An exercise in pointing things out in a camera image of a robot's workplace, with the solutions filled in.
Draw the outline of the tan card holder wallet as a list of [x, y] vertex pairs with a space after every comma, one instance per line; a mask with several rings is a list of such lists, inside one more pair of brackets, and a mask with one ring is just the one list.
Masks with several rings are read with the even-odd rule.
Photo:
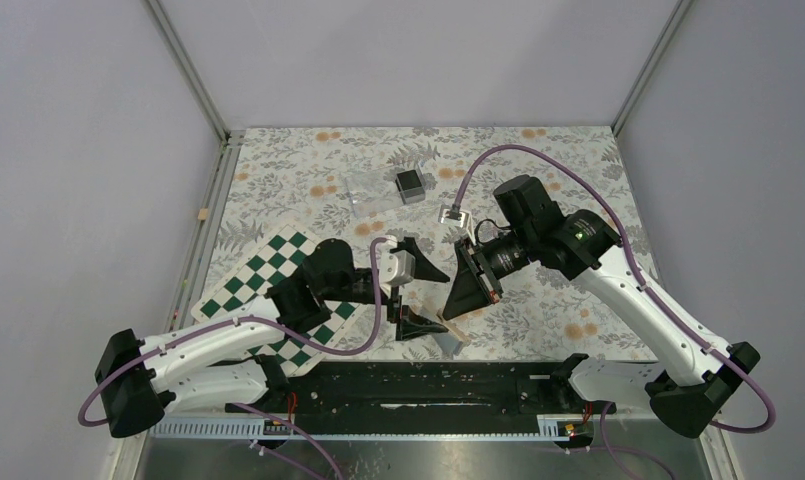
[[430, 333], [430, 336], [446, 357], [451, 359], [458, 358], [462, 351], [472, 343], [471, 338], [466, 333], [444, 318], [442, 308], [437, 310], [420, 308], [416, 311], [416, 314], [445, 328], [444, 332]]

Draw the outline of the clear acrylic card box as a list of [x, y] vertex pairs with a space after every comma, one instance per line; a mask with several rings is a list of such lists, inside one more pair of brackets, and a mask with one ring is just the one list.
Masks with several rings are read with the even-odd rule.
[[368, 217], [404, 205], [395, 185], [395, 174], [415, 168], [387, 167], [344, 178], [347, 198], [356, 218]]

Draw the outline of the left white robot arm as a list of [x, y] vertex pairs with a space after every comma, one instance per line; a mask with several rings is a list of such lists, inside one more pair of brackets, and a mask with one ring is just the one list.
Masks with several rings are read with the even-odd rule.
[[[356, 356], [370, 349], [382, 320], [399, 328], [412, 324], [428, 333], [445, 332], [445, 327], [411, 313], [399, 294], [415, 280], [449, 280], [414, 238], [375, 238], [369, 262], [367, 268], [356, 267], [347, 242], [326, 239], [290, 276], [214, 320], [145, 338], [131, 329], [113, 334], [94, 374], [96, 387], [79, 409], [79, 424], [106, 426], [111, 437], [122, 439], [181, 408], [256, 403], [274, 411], [287, 401], [289, 388], [276, 359], [262, 356], [228, 365], [227, 357], [288, 340], [328, 355]], [[333, 348], [312, 335], [332, 317], [328, 301], [373, 305], [373, 328], [361, 346]]]

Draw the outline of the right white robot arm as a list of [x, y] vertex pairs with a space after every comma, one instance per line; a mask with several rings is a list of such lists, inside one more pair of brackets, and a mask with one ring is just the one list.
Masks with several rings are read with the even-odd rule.
[[592, 293], [653, 352], [652, 363], [573, 354], [556, 371], [553, 402], [575, 412], [588, 401], [649, 410], [670, 430], [697, 438], [761, 359], [748, 342], [730, 343], [697, 321], [629, 258], [622, 237], [598, 214], [562, 213], [537, 178], [515, 177], [494, 191], [506, 231], [454, 243], [457, 270], [444, 319], [504, 296], [502, 279], [537, 262]]

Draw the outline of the black credit card stack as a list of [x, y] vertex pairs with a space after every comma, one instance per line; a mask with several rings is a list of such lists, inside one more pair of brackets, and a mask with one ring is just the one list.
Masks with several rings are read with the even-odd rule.
[[426, 197], [421, 174], [416, 169], [396, 173], [395, 185], [404, 205], [421, 202]]

